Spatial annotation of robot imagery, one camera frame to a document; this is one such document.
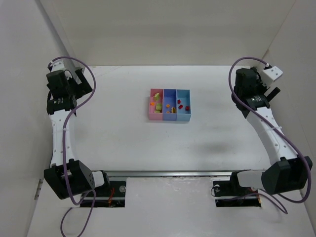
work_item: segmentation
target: small toy piece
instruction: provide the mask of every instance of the small toy piece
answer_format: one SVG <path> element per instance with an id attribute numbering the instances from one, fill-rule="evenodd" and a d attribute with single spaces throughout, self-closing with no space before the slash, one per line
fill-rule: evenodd
<path id="1" fill-rule="evenodd" d="M 159 93 L 156 93 L 155 95 L 154 95 L 154 100 L 158 100 L 159 99 L 159 97 L 160 97 L 160 95 L 159 95 Z"/>
<path id="2" fill-rule="evenodd" d="M 156 110 L 162 110 L 162 104 L 161 103 L 157 103 L 156 104 Z"/>

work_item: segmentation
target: white table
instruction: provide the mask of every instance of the white table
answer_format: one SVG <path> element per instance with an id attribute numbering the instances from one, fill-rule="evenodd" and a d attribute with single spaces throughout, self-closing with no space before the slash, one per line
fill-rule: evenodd
<path id="1" fill-rule="evenodd" d="M 231 100 L 229 68 L 93 68 L 95 96 L 77 113 L 79 159 L 94 170 L 268 168 L 260 139 Z M 191 121 L 148 120 L 151 88 L 189 89 Z"/>
<path id="2" fill-rule="evenodd" d="M 236 170 L 269 167 L 257 134 L 235 108 L 227 66 L 96 67 L 97 91 L 77 113 L 79 159 L 92 170 Z M 147 118 L 150 88 L 191 90 L 189 123 Z M 129 178 L 125 208 L 96 208 L 83 236 L 244 237 L 315 236 L 303 204 L 267 200 L 262 208 L 216 208 L 209 177 Z M 287 194 L 299 199 L 298 191 Z M 69 199 L 44 182 L 28 237 L 60 236 Z M 80 232 L 88 208 L 65 220 Z"/>

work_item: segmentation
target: purple cable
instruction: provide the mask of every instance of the purple cable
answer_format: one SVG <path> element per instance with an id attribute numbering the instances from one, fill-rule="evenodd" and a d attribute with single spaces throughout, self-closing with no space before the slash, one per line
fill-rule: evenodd
<path id="1" fill-rule="evenodd" d="M 272 197 L 274 200 L 276 200 L 276 201 L 280 204 L 280 206 L 281 206 L 282 208 L 279 207 L 279 206 L 278 206 L 271 198 L 269 198 L 267 195 L 265 195 L 265 194 L 260 194 L 260 193 L 246 194 L 246 195 L 240 196 L 240 197 L 233 197 L 233 198 L 230 198 L 230 199 L 225 199 L 225 201 L 233 201 L 233 200 L 243 199 L 243 198 L 245 198 L 245 197 L 256 196 L 256 195 L 260 195 L 260 196 L 265 197 L 265 198 L 268 199 L 274 206 L 276 206 L 281 212 L 283 212 L 283 213 L 286 214 L 286 215 L 288 214 L 288 212 L 287 212 L 285 206 L 282 204 L 282 202 L 280 202 L 276 197 L 274 197 L 274 196 L 272 196 L 272 195 L 269 195 L 269 194 L 267 194 L 267 195 L 269 195 L 269 196 Z"/>
<path id="2" fill-rule="evenodd" d="M 236 66 L 236 64 L 238 62 L 240 62 L 241 60 L 244 59 L 252 59 L 258 62 L 261 62 L 265 65 L 267 65 L 267 63 L 259 58 L 255 58 L 255 57 L 242 57 L 237 59 L 237 61 L 235 61 L 231 67 L 231 69 L 229 70 L 229 75 L 228 75 L 228 84 L 229 84 L 229 88 L 232 92 L 232 95 L 234 96 L 234 98 L 241 104 L 243 105 L 246 109 L 248 109 L 249 111 L 253 112 L 256 116 L 258 116 L 260 119 L 262 119 L 267 125 L 269 125 L 275 132 L 277 135 L 279 135 L 284 141 L 286 141 L 298 154 L 299 158 L 302 160 L 305 169 L 307 170 L 307 189 L 306 189 L 306 193 L 304 195 L 304 197 L 301 200 L 292 200 L 289 199 L 288 197 L 283 196 L 282 194 L 278 194 L 280 197 L 284 198 L 287 201 L 293 202 L 293 203 L 303 203 L 306 201 L 306 199 L 309 197 L 310 192 L 311 192 L 311 186 L 312 186 L 312 177 L 311 177 L 311 170 L 310 167 L 305 159 L 305 157 L 303 156 L 303 154 L 300 152 L 300 150 L 293 144 L 293 142 L 291 142 L 287 137 L 285 137 L 279 130 L 277 130 L 267 119 L 265 119 L 263 116 L 261 116 L 260 114 L 258 114 L 255 110 L 253 110 L 252 108 L 250 108 L 249 106 L 247 106 L 244 102 L 242 102 L 238 96 L 236 95 L 236 93 L 234 92 L 233 86 L 232 86 L 232 72 L 233 72 L 233 68 Z"/>
<path id="3" fill-rule="evenodd" d="M 63 125 L 63 167 L 64 167 L 64 175 L 65 175 L 65 182 L 66 182 L 66 187 L 67 187 L 67 191 L 68 191 L 68 194 L 69 194 L 69 197 L 71 199 L 71 201 L 73 202 L 74 205 L 78 206 L 82 203 L 82 201 L 84 200 L 84 198 L 88 195 L 89 192 L 93 192 L 93 202 L 92 202 L 92 205 L 91 205 L 91 209 L 90 209 L 90 212 L 89 212 L 89 215 L 87 217 L 87 221 L 85 222 L 85 225 L 81 231 L 81 233 L 78 235 L 78 237 L 80 237 L 88 222 L 89 222 L 89 219 L 90 219 L 90 216 L 91 216 L 91 213 L 92 213 L 92 210 L 93 210 L 93 207 L 94 207 L 94 203 L 95 203 L 95 197 L 96 197 L 96 193 L 94 190 L 91 190 L 87 193 L 85 193 L 82 197 L 82 199 L 80 199 L 79 202 L 76 202 L 75 199 L 74 199 L 74 195 L 73 193 L 71 192 L 71 188 L 70 188 L 70 183 L 69 183 L 69 177 L 68 177 L 68 173 L 67 173 L 67 161 L 66 161 L 66 127 L 67 127 L 67 123 L 68 123 L 68 120 L 69 118 L 71 117 L 72 114 L 74 114 L 76 112 L 77 109 L 79 109 L 81 106 L 83 106 L 84 104 L 86 104 L 91 98 L 92 96 L 94 95 L 95 93 L 95 88 L 96 88 L 96 80 L 95 80 L 95 77 L 94 77 L 94 74 L 93 72 L 91 71 L 91 69 L 81 60 L 77 59 L 77 58 L 73 58 L 73 57 L 69 57 L 69 56 L 61 56 L 61 57 L 57 57 L 57 58 L 54 58 L 49 64 L 48 66 L 50 67 L 52 62 L 55 62 L 56 60 L 59 60 L 59 59 L 70 59 L 70 60 L 74 60 L 74 61 L 77 61 L 79 63 L 81 63 L 82 65 L 84 65 L 88 71 L 90 72 L 91 76 L 92 76 L 92 79 L 93 79 L 93 90 L 92 90 L 92 93 L 90 94 L 90 96 L 85 100 L 83 101 L 80 105 L 78 105 L 77 107 L 75 107 L 73 110 L 70 111 L 70 113 L 68 114 L 68 116 L 66 117 L 65 119 L 65 122 L 64 122 L 64 125 Z M 64 222 L 64 219 L 66 217 L 66 215 L 70 212 L 70 210 L 73 209 L 72 207 L 68 209 L 68 211 L 65 213 L 63 219 L 61 220 L 61 223 L 60 223 L 60 232 L 62 234 L 63 237 L 66 237 L 64 232 L 63 232 L 63 222 Z"/>

